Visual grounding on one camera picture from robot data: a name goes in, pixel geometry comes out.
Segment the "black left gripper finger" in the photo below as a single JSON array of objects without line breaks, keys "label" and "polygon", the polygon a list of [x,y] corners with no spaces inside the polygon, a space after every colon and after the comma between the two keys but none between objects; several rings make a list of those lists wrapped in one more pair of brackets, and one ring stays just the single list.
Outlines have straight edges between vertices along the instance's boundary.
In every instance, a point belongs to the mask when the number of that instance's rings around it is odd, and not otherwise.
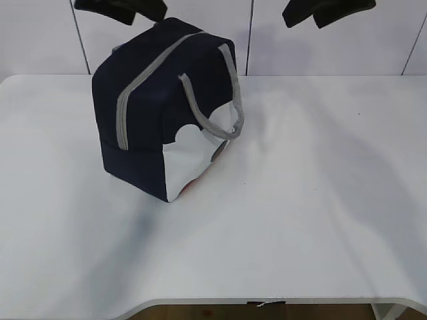
[{"label": "black left gripper finger", "polygon": [[136,16],[135,11],[112,5],[108,1],[75,0],[73,6],[76,10],[96,13],[125,25],[132,25]]},{"label": "black left gripper finger", "polygon": [[167,13],[167,5],[162,0],[114,0],[113,4],[154,22],[163,21]]}]

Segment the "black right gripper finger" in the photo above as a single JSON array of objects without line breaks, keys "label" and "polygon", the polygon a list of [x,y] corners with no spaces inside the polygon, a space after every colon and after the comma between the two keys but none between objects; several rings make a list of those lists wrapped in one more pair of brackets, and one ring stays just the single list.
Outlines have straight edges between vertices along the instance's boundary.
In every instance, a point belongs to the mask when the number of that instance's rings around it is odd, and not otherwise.
[{"label": "black right gripper finger", "polygon": [[332,1],[316,9],[313,14],[316,26],[321,29],[349,15],[375,8],[375,0]]},{"label": "black right gripper finger", "polygon": [[318,0],[290,0],[286,5],[282,17],[288,28],[306,20],[320,6]]}]

